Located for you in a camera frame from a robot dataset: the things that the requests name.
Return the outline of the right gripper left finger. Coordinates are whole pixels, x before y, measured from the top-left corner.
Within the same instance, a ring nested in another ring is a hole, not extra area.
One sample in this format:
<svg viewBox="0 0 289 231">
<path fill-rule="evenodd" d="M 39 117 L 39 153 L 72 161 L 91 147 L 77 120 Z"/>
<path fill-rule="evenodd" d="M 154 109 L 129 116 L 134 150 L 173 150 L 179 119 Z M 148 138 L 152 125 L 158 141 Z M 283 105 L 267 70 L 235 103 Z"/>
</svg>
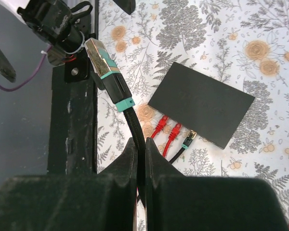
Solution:
<svg viewBox="0 0 289 231">
<path fill-rule="evenodd" d="M 16 176 L 0 188 L 0 231 L 134 231 L 137 149 L 99 174 Z"/>
</svg>

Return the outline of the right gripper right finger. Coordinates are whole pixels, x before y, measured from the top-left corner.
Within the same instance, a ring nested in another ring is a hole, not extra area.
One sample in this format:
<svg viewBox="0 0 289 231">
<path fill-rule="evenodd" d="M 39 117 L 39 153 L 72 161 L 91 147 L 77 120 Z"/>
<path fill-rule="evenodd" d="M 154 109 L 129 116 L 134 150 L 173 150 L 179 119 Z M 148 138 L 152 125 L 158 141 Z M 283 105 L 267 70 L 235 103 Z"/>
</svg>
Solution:
<svg viewBox="0 0 289 231">
<path fill-rule="evenodd" d="M 277 196 L 256 178 L 187 177 L 146 140 L 149 231 L 286 231 Z"/>
</svg>

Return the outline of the black network switch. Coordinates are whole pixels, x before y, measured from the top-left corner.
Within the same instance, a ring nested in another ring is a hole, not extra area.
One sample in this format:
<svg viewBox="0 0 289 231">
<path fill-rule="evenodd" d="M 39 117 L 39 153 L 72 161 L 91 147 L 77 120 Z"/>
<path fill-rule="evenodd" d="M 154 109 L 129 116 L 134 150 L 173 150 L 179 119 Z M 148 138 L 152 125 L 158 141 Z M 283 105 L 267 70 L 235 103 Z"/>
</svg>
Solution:
<svg viewBox="0 0 289 231">
<path fill-rule="evenodd" d="M 174 62 L 148 105 L 224 149 L 254 99 Z"/>
</svg>

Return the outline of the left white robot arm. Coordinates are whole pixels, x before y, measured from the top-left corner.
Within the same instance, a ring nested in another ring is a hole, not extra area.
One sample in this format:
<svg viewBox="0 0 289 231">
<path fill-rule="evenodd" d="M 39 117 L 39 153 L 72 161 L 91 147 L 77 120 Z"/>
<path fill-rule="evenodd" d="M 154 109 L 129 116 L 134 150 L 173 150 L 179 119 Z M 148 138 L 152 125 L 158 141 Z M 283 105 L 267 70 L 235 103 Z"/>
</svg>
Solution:
<svg viewBox="0 0 289 231">
<path fill-rule="evenodd" d="M 30 0 L 25 8 L 18 7 L 17 13 L 34 34 L 51 46 L 55 60 L 49 62 L 58 66 L 75 60 L 83 49 L 85 33 L 76 22 L 92 10 L 89 1 L 69 8 L 62 0 Z"/>
</svg>

